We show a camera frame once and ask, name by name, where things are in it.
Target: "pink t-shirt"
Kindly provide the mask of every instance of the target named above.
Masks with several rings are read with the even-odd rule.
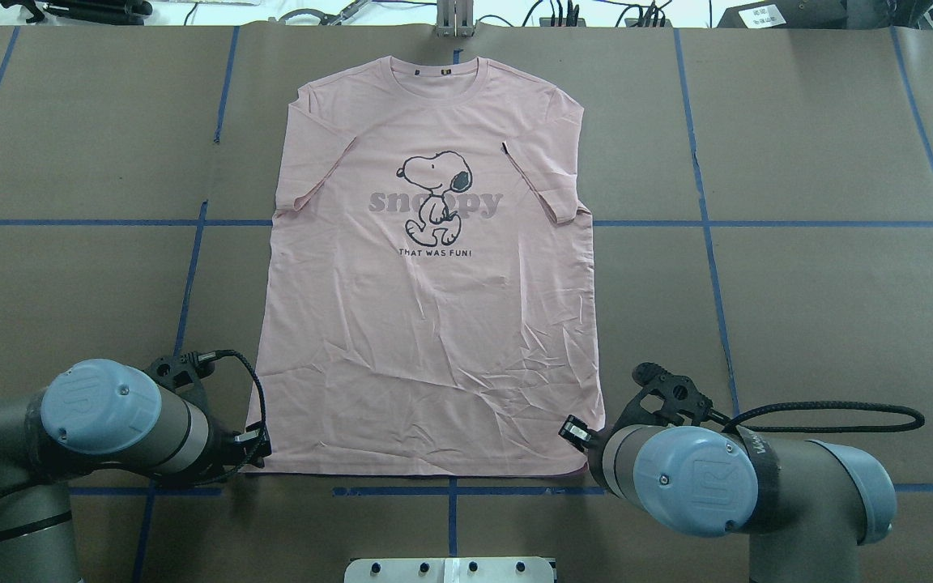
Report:
[[[582,107],[393,57],[289,106],[258,373],[266,472],[556,475],[603,426]],[[252,399],[249,419],[258,409]]]

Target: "white label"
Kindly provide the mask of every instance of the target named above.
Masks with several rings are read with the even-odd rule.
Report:
[[[743,23],[748,28],[768,28],[780,25],[780,23],[787,23],[784,20],[784,15],[780,14],[780,8],[777,8],[775,4],[748,8],[748,10],[737,12],[737,14],[740,15]]]

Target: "folded sleeve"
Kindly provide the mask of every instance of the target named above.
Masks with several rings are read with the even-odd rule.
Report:
[[[503,142],[513,165],[558,224],[570,222],[579,211],[588,213],[577,192],[582,111],[578,102],[556,89],[543,121]]]
[[[288,106],[286,139],[275,188],[277,211],[299,211],[322,187],[356,136],[319,114],[318,99],[309,86],[297,90]]]

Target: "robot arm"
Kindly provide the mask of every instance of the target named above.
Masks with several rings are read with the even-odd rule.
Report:
[[[207,414],[199,379],[222,355],[159,359],[147,372],[86,360],[29,398],[0,399],[0,582],[81,581],[67,479],[119,468],[189,487],[262,464],[263,424],[237,435]],[[185,384],[189,399],[172,392]]]
[[[880,462],[821,440],[678,425],[680,415],[695,424],[718,415],[730,427],[687,377],[645,366],[656,368],[633,374],[644,391],[613,428],[594,432],[570,416],[560,430],[597,483],[682,534],[751,535],[752,583],[858,582],[858,546],[884,538],[897,508]],[[651,392],[666,403],[655,413],[638,405]]]

